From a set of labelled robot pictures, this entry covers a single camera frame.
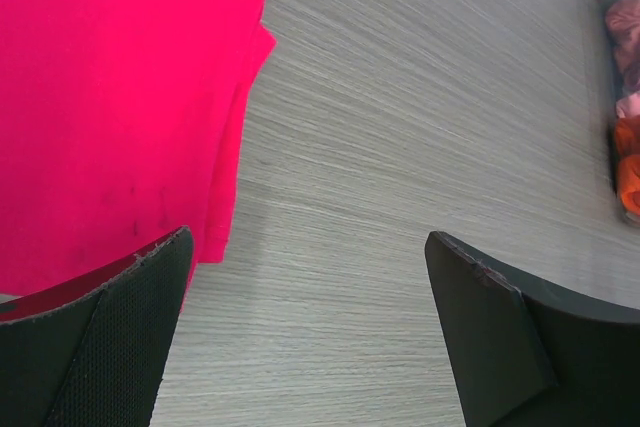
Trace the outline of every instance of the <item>red cloth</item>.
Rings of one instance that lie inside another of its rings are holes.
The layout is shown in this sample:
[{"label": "red cloth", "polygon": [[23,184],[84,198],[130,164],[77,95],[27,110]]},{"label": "red cloth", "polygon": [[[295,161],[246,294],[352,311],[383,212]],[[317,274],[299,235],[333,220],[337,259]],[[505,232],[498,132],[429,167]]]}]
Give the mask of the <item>red cloth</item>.
[{"label": "red cloth", "polygon": [[0,0],[0,292],[181,225],[222,259],[264,1]]}]

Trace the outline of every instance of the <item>pink cloth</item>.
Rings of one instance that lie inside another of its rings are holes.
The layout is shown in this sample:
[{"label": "pink cloth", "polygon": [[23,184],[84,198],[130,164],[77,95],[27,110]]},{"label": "pink cloth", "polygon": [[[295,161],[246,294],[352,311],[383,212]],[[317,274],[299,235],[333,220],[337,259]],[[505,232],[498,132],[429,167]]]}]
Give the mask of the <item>pink cloth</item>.
[{"label": "pink cloth", "polygon": [[0,292],[181,225],[222,260],[264,1],[0,0]]},{"label": "pink cloth", "polygon": [[640,0],[619,0],[611,6],[605,22],[616,41],[614,57],[628,90],[640,89]]},{"label": "pink cloth", "polygon": [[640,24],[640,0],[618,0],[607,11],[605,23],[618,44],[631,40]]},{"label": "pink cloth", "polygon": [[619,119],[626,119],[640,115],[640,92],[631,94],[616,103],[616,112]]}]

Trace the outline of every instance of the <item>wood grain surface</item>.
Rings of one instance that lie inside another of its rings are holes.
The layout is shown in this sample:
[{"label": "wood grain surface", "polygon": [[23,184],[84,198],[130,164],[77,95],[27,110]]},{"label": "wood grain surface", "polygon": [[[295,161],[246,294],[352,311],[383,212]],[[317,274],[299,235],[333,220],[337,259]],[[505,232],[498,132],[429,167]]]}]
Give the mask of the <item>wood grain surface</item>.
[{"label": "wood grain surface", "polygon": [[223,265],[153,426],[463,425],[423,246],[446,230],[640,307],[595,0],[269,0]]}]

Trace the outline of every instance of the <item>pink object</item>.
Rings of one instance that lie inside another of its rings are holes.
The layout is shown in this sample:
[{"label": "pink object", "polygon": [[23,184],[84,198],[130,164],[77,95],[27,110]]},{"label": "pink object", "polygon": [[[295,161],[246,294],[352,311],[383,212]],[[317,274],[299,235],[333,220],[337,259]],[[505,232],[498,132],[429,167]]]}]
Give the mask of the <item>pink object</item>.
[{"label": "pink object", "polygon": [[613,57],[616,60],[618,71],[624,73],[636,59],[635,52],[626,49],[622,45],[613,48]]},{"label": "pink object", "polygon": [[618,44],[628,41],[640,25],[640,0],[618,0],[607,11],[605,23]]},{"label": "pink object", "polygon": [[640,90],[640,60],[633,62],[622,76],[624,78],[624,86],[630,92]]},{"label": "pink object", "polygon": [[222,260],[264,1],[0,0],[0,292],[181,225]]},{"label": "pink object", "polygon": [[636,117],[640,115],[640,92],[631,94],[616,103],[616,112],[619,119]]}]

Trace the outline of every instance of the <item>orange object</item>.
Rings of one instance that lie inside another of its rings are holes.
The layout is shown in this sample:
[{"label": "orange object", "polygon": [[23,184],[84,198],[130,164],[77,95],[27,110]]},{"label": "orange object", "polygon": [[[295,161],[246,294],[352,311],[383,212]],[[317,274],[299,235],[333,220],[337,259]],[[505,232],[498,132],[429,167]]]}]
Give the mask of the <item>orange object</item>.
[{"label": "orange object", "polygon": [[620,119],[614,132],[618,162],[618,197],[623,207],[640,216],[640,117]]}]

